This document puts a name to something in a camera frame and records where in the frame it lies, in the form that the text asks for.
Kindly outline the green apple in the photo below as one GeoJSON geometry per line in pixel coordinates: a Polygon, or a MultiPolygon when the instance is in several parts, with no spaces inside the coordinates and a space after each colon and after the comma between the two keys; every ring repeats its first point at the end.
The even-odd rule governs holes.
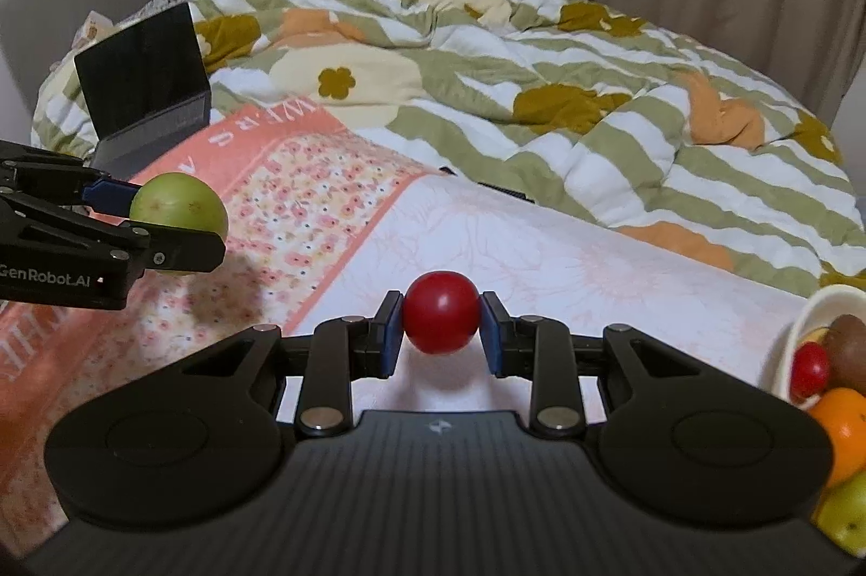
{"type": "Polygon", "coordinates": [[[866,548],[866,475],[857,473],[832,488],[816,513],[816,526],[839,548],[857,558],[866,548]]]}
{"type": "Polygon", "coordinates": [[[163,173],[136,192],[129,220],[176,228],[213,232],[226,239],[229,218],[213,189],[185,173],[163,173]]]}

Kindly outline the red cherry tomato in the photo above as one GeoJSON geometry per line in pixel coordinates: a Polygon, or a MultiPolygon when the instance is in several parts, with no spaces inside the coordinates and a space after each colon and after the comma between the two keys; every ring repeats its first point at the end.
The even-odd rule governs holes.
{"type": "Polygon", "coordinates": [[[402,303],[405,336],[421,353],[449,355],[464,349],[480,325],[480,294],[455,271],[426,272],[402,303]]]}
{"type": "Polygon", "coordinates": [[[804,402],[822,394],[831,378],[831,365],[825,347],[807,342],[798,347],[791,365],[790,394],[797,402],[804,402]]]}

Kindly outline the brown kiwi with sticker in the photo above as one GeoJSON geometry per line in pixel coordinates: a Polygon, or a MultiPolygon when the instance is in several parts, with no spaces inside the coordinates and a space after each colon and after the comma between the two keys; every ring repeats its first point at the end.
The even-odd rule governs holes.
{"type": "Polygon", "coordinates": [[[829,384],[866,394],[866,325],[846,313],[834,319],[823,337],[829,360],[829,384]]]}

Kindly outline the green striped floral quilt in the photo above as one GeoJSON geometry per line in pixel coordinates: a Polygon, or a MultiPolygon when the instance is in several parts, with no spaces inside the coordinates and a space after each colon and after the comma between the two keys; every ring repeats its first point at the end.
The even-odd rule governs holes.
{"type": "Polygon", "coordinates": [[[828,127],[740,61],[588,0],[189,0],[212,114],[326,107],[433,168],[800,296],[862,286],[828,127]]]}

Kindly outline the black open laptop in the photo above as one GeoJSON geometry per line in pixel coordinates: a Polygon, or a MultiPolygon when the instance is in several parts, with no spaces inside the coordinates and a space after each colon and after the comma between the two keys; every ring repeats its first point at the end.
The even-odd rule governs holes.
{"type": "Polygon", "coordinates": [[[119,179],[208,125],[212,90],[186,4],[91,45],[75,69],[97,133],[91,166],[119,179]]]}

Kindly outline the cream bowl with cartoon print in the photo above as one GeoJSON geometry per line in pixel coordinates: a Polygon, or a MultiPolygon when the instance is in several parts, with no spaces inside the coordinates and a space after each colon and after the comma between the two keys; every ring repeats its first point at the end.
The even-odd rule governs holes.
{"type": "MultiPolygon", "coordinates": [[[[790,331],[787,332],[787,337],[781,346],[781,355],[779,355],[779,361],[775,363],[771,382],[771,392],[775,396],[792,404],[794,408],[808,413],[808,410],[821,400],[825,392],[837,388],[828,384],[826,390],[822,394],[819,394],[819,396],[813,396],[809,400],[804,400],[804,402],[797,402],[790,394],[791,365],[792,358],[794,357],[794,353],[797,352],[798,347],[807,342],[816,342],[823,346],[823,337],[825,337],[829,325],[834,322],[835,318],[846,313],[854,315],[854,317],[860,318],[864,322],[864,293],[862,290],[851,286],[844,286],[844,284],[833,284],[819,290],[818,293],[810,297],[808,303],[806,303],[806,306],[800,312],[794,324],[792,324],[790,331]]],[[[819,512],[823,500],[825,500],[831,489],[826,485],[822,489],[818,506],[816,506],[812,513],[812,522],[815,526],[816,513],[819,512]]]]}

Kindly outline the pink floral towel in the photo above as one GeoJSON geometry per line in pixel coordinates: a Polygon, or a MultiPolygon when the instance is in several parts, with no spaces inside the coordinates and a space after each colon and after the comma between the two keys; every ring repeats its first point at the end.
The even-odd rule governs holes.
{"type": "Polygon", "coordinates": [[[640,328],[762,382],[803,299],[520,201],[377,146],[326,111],[284,106],[203,130],[166,168],[206,181],[231,226],[205,276],[150,272],[120,312],[2,309],[2,539],[37,547],[64,516],[44,470],[48,429],[93,398],[255,324],[305,334],[370,315],[427,271],[461,272],[515,313],[594,336],[640,328]]]}

